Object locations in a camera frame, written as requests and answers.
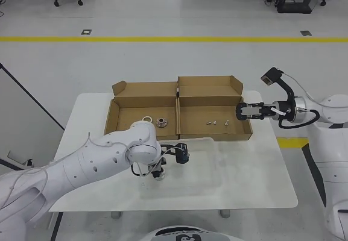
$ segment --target cardboard box flap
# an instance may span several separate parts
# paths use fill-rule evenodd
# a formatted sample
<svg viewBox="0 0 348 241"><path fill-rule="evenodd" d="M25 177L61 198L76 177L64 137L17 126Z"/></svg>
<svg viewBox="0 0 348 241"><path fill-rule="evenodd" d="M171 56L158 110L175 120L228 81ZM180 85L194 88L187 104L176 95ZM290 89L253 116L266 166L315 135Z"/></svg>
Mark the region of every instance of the cardboard box flap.
<svg viewBox="0 0 348 241"><path fill-rule="evenodd" d="M234 76L178 77L180 97L241 96L243 84Z"/></svg>
<svg viewBox="0 0 348 241"><path fill-rule="evenodd" d="M144 82L127 83L120 81L112 86L115 99L117 97L154 97L167 96L176 98L177 82Z"/></svg>

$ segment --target open cardboard box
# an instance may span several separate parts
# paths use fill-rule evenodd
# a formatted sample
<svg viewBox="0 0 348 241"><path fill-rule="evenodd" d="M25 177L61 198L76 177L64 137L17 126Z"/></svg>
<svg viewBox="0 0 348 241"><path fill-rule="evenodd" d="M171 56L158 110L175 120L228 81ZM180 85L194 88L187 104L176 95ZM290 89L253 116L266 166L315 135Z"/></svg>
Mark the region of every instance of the open cardboard box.
<svg viewBox="0 0 348 241"><path fill-rule="evenodd" d="M243 84L234 76L179 77L178 83L181 139L248 140L252 136L250 121L235 116L236 105L244 100ZM209 121L217 124L206 125Z"/></svg>
<svg viewBox="0 0 348 241"><path fill-rule="evenodd" d="M150 116L155 122L165 118L167 126L156 128L158 140L178 139L177 82L127 83L112 86L111 100L104 134L125 131L136 121Z"/></svg>

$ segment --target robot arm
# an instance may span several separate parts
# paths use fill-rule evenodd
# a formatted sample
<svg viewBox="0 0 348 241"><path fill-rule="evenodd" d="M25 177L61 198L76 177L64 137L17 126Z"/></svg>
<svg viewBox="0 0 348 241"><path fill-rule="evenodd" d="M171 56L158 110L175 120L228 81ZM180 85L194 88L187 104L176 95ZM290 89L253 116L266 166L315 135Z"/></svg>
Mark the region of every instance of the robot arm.
<svg viewBox="0 0 348 241"><path fill-rule="evenodd" d="M333 95L318 102L293 77L285 74L306 93L306 96L295 97L293 90L281 79L283 74L273 67L261 80L268 85L280 85L288 95L286 101L240 103L236 107L236 117L241 121L270 117L283 129L306 127L310 152L325 187L325 224L335 240L348 240L348 96ZM286 126L283 121L297 125ZM316 122L343 124L343 128L325 128Z"/></svg>
<svg viewBox="0 0 348 241"><path fill-rule="evenodd" d="M0 240L25 240L26 225L35 224L68 192L112 177L134 162L155 171L161 158L154 125L138 121L94 142L88 137L81 148L45 167L1 176Z"/></svg>
<svg viewBox="0 0 348 241"><path fill-rule="evenodd" d="M236 117L241 121L270 117L279 121L279 127L283 129L305 127L316 121L329 124L348 122L347 95L330 96L320 102L314 100L307 92L306 96L296 97L290 86L281 79L283 74L285 73L281 70L272 67L261 77L261 80L268 86L274 83L280 85L288 96L286 101L275 101L272 104L264 104L263 102L254 104L239 103L236 107ZM297 123L298 125L284 126L282 125L283 121Z"/></svg>

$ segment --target small metal part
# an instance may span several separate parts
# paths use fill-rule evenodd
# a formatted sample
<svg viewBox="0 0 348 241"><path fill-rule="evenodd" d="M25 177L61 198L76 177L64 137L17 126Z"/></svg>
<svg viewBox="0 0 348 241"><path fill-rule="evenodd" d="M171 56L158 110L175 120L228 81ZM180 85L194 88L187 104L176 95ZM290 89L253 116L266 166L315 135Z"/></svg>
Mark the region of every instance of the small metal part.
<svg viewBox="0 0 348 241"><path fill-rule="evenodd" d="M158 118L156 120L156 126L159 127L159 128L163 128L163 127L166 127L167 125L167 120L164 119L164 118Z"/></svg>

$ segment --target yellow stripe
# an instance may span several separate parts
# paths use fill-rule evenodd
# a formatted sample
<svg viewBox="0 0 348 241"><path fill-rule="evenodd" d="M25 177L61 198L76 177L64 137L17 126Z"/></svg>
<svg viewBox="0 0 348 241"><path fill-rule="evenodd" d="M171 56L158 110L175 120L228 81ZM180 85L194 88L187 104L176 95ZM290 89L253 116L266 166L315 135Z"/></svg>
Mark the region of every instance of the yellow stripe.
<svg viewBox="0 0 348 241"><path fill-rule="evenodd" d="M348 43L348 37L0 37L0 42Z"/></svg>
<svg viewBox="0 0 348 241"><path fill-rule="evenodd" d="M303 148L306 144L308 144L307 138L277 138L278 145L280 148Z"/></svg>

